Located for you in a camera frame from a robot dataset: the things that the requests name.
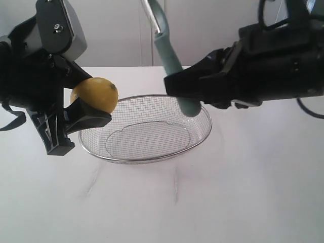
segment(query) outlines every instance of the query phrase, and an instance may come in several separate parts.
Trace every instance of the light blue handle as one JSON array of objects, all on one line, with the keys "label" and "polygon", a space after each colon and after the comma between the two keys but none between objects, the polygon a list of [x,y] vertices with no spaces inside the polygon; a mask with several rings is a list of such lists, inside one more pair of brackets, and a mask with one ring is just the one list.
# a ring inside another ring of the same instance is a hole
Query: light blue handle
[{"label": "light blue handle", "polygon": [[[183,70],[183,67],[172,48],[170,42],[170,31],[167,18],[156,0],[148,0],[152,13],[158,24],[155,28],[154,43],[161,57],[163,67],[167,75],[171,75]],[[177,98],[182,113],[188,117],[195,117],[201,111],[201,104],[199,100],[189,98]]]}]

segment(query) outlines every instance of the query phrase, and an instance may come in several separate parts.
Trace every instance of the lemon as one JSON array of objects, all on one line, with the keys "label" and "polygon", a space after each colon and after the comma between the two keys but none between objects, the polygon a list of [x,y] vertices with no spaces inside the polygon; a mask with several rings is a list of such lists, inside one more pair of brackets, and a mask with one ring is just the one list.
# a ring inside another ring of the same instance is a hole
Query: lemon
[{"label": "lemon", "polygon": [[117,106],[118,90],[109,80],[92,77],[82,81],[73,89],[70,102],[74,102],[78,97],[93,108],[112,113]]}]

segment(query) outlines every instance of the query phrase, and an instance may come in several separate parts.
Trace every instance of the metal mesh strainer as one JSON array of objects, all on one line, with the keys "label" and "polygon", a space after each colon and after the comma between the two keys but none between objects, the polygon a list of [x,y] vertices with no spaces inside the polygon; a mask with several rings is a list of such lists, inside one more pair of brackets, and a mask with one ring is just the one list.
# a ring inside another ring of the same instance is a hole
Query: metal mesh strainer
[{"label": "metal mesh strainer", "polygon": [[83,148],[119,164],[146,164],[170,158],[202,143],[212,129],[202,107],[196,117],[182,114],[177,99],[163,95],[119,100],[112,121],[79,132]]}]

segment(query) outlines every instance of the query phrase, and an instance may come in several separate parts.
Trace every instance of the robotic arm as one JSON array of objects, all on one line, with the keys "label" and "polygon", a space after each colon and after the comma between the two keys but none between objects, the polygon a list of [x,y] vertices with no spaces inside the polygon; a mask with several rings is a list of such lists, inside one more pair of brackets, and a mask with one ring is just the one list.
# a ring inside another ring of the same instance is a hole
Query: robotic arm
[{"label": "robotic arm", "polygon": [[[218,49],[182,72],[167,76],[167,94],[227,109],[260,106],[263,101],[324,94],[324,30],[313,27],[303,0],[286,0],[288,18],[266,26],[260,0],[259,23],[239,30],[239,41]],[[68,134],[111,121],[111,115],[81,99],[63,108],[63,89],[91,76],[74,60],[87,48],[77,16],[67,0],[38,0],[36,15],[0,37],[0,103],[17,116],[0,131],[26,121],[27,110],[49,155],[74,147]]]}]

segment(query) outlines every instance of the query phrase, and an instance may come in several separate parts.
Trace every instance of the white table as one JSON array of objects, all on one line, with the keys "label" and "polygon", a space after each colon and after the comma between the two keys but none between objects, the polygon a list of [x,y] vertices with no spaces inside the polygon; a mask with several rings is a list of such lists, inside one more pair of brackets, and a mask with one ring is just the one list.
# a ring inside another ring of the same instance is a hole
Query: white table
[{"label": "white table", "polygon": [[[86,70],[121,98],[165,93],[160,67]],[[323,242],[324,121],[294,100],[207,108],[201,146],[144,166],[99,160],[77,134],[65,157],[46,156],[29,119],[1,132],[0,242]],[[0,112],[1,127],[12,116]]]}]

